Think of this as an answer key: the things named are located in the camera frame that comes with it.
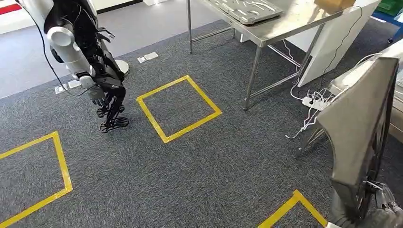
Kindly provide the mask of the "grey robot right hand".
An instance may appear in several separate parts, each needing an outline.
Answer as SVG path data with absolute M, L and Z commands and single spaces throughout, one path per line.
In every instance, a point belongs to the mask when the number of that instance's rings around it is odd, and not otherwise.
M 337 192 L 332 196 L 332 217 L 327 228 L 401 228 L 403 209 L 395 202 L 390 188 L 381 182 L 368 182 L 375 192 L 376 210 L 363 220 L 351 220 Z

